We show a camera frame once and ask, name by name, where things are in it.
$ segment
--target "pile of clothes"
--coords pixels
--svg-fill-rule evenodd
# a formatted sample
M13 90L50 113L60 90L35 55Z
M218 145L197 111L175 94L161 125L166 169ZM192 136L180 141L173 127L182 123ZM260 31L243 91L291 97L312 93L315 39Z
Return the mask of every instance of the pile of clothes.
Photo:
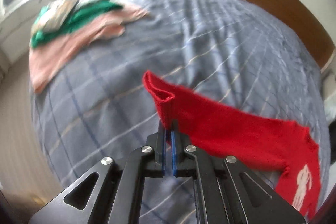
M99 38L118 37L124 22L148 12L116 0L57 0L41 9L31 28L29 70L35 93L84 46Z

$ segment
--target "wooden headboard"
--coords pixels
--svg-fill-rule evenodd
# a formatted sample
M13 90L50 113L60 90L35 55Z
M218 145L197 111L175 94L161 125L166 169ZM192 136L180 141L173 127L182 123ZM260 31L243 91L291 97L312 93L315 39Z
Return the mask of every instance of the wooden headboard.
M333 54L335 46L316 17L299 0L247 0L277 17L305 44L320 68Z

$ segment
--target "blue-gray bedding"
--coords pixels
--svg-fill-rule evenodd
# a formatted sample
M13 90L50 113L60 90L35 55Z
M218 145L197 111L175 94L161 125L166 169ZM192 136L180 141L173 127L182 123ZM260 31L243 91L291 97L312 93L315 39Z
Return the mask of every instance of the blue-gray bedding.
M157 131L142 85L151 70L245 112L309 126L320 145L321 205L330 142L320 71L295 32L244 0L124 1L151 15L126 24L120 37L92 43L31 95L38 139L62 185L104 156L128 155ZM192 181L172 177L169 164L164 179L146 180L140 223L196 223ZM258 174L275 187L278 172Z

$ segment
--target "floor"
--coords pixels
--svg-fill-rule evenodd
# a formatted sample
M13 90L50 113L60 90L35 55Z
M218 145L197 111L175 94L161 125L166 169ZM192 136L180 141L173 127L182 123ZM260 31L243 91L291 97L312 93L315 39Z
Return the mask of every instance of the floor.
M62 190L42 155L30 113L28 54L0 85L0 185L7 199L50 201Z

